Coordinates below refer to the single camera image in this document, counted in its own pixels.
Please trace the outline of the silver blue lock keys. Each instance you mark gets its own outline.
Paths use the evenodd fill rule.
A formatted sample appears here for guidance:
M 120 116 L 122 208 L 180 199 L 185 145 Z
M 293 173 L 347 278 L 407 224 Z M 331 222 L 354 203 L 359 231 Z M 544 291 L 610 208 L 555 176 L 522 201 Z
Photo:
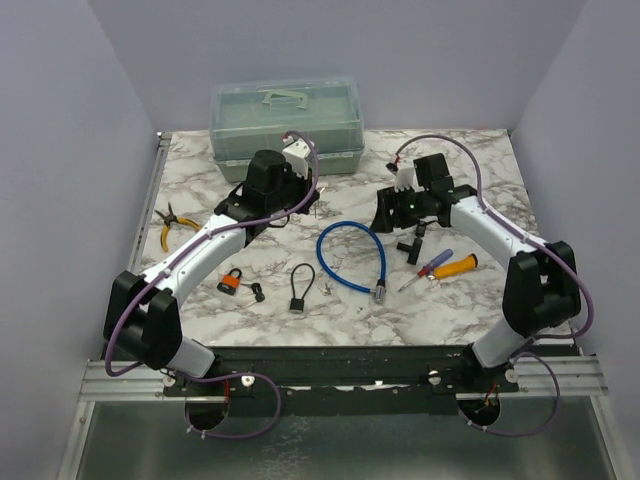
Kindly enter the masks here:
M 314 214 L 314 219 L 318 218 L 318 210 L 321 207 L 321 203 L 322 203 L 322 196 L 324 191 L 327 189 L 328 185 L 327 184 L 322 184 L 317 190 L 316 190 L 316 199 L 313 203 L 313 214 Z

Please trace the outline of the clear green plastic storage box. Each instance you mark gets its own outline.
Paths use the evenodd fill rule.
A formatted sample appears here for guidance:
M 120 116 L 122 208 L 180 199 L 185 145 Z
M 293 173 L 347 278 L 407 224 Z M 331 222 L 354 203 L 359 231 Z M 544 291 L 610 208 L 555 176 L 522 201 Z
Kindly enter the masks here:
M 230 183 L 246 178 L 258 150 L 281 150 L 299 131 L 315 144 L 322 175 L 357 171 L 365 149 L 357 85 L 350 77 L 255 81 L 212 90 L 209 135 L 213 161 Z

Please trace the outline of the small black keys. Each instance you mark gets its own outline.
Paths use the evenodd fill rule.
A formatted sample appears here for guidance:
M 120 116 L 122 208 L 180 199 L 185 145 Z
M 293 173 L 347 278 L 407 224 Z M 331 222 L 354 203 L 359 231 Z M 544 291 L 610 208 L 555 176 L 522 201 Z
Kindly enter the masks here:
M 259 282 L 243 283 L 243 286 L 249 288 L 253 295 L 253 299 L 247 304 L 248 307 L 262 303 L 266 299 L 262 285 Z

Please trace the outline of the orange padlock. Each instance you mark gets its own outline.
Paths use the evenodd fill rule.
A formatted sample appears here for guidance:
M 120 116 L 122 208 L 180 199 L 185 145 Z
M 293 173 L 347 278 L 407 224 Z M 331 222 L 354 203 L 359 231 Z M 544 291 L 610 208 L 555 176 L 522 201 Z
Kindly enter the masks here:
M 232 268 L 217 284 L 217 290 L 226 295 L 234 296 L 241 285 L 243 272 L 239 268 Z

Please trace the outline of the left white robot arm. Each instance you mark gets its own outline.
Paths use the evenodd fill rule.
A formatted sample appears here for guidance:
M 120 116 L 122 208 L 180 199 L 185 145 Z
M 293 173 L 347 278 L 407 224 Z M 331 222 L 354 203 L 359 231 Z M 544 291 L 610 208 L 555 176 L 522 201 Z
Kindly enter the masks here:
M 114 280 L 103 336 L 105 370 L 122 350 L 136 366 L 166 368 L 187 375 L 201 395 L 214 393 L 222 380 L 215 355 L 182 332 L 180 308 L 191 292 L 221 263 L 247 247 L 282 218 L 306 214 L 318 200 L 319 159 L 313 144 L 288 136 L 281 151 L 259 150 L 245 180 L 214 210 L 204 226 L 167 259 L 141 274 L 123 271 Z

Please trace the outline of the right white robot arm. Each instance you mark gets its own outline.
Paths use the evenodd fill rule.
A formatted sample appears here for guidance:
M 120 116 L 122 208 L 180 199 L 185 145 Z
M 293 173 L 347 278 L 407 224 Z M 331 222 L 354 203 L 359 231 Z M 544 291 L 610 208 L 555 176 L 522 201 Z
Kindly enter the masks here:
M 371 229 L 390 233 L 434 217 L 445 228 L 467 235 L 506 271 L 502 318 L 469 347 L 460 379 L 480 392 L 505 364 L 539 332 L 555 328 L 581 311 L 579 286 L 567 272 L 576 269 L 572 248 L 548 243 L 492 210 L 468 184 L 456 186 L 446 159 L 434 154 L 396 173 L 393 186 L 376 192 Z

